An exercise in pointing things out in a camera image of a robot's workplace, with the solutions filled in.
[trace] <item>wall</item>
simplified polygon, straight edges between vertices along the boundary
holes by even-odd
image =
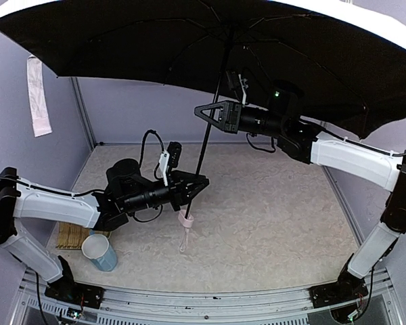
[[[45,91],[53,133],[35,139],[31,126],[26,81],[28,53],[0,34],[0,172],[18,168],[21,176],[48,186],[70,189],[88,146],[68,79],[56,79],[45,69]],[[52,223],[31,221],[28,228],[46,242]],[[0,249],[0,325],[24,273],[10,254]]]
[[[164,142],[203,140],[206,122],[194,116],[194,108],[212,103],[213,94],[142,81],[79,81],[97,142],[140,143],[148,129],[157,130]],[[212,128],[210,141],[244,142],[245,135]],[[254,141],[269,143],[267,137]]]
[[[353,3],[387,14],[406,24],[406,0],[354,0]],[[404,151],[406,149],[406,119],[384,125],[373,132],[364,142],[387,150]],[[379,220],[388,193],[358,177],[335,170],[331,170],[331,174],[351,208],[363,236],[367,236]],[[401,237],[394,251],[387,257],[386,266],[406,319],[406,234]]]

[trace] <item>light blue mug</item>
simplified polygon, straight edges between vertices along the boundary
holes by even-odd
[[[101,271],[110,272],[117,265],[117,255],[108,239],[101,234],[90,235],[81,245],[84,256]]]

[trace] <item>umbrella canopy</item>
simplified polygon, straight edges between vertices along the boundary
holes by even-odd
[[[303,93],[303,115],[360,137],[406,117],[406,27],[341,1],[8,2],[0,31],[58,76],[215,92],[228,46],[251,104],[265,107],[283,80]],[[226,83],[220,94],[232,96]]]

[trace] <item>beige marbled surface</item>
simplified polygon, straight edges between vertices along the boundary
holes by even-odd
[[[106,186],[106,169],[139,158],[139,146],[97,147],[75,190]],[[148,146],[142,173],[151,178],[158,146]],[[200,146],[184,145],[179,168],[194,171]],[[189,246],[170,206],[152,223],[130,221],[113,232],[113,272],[98,271],[80,251],[49,249],[70,263],[76,280],[177,292],[237,292],[335,280],[357,245],[320,167],[247,145],[210,145],[202,173],[210,179],[193,202]],[[148,219],[155,211],[137,214]]]

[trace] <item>wooden coaster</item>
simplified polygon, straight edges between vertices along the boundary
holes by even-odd
[[[71,223],[60,222],[59,234],[57,238],[57,249],[81,249],[81,245],[87,237],[89,237],[90,229],[83,228],[79,225],[72,225]],[[111,232],[95,232],[96,234],[103,234],[107,238],[110,237]]]

